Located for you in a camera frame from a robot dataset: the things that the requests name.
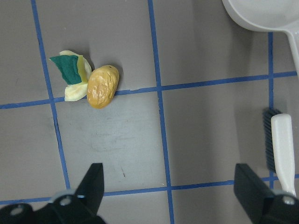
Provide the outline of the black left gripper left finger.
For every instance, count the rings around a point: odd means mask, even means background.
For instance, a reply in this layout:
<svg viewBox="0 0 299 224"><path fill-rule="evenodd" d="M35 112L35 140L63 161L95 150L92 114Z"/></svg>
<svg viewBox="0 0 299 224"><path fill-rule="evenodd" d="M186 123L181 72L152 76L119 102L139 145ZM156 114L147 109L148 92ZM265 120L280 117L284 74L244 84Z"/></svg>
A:
<svg viewBox="0 0 299 224"><path fill-rule="evenodd" d="M93 163L76 189L57 193L50 204L59 216L96 216L103 195L103 164Z"/></svg>

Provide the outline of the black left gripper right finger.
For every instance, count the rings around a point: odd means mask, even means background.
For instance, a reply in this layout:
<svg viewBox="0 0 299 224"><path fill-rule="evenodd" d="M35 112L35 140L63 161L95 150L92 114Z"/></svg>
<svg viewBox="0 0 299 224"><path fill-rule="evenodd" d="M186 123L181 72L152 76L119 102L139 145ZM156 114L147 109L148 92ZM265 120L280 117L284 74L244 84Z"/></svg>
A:
<svg viewBox="0 0 299 224"><path fill-rule="evenodd" d="M234 194L253 224L297 224L299 200L270 189L246 163L235 165Z"/></svg>

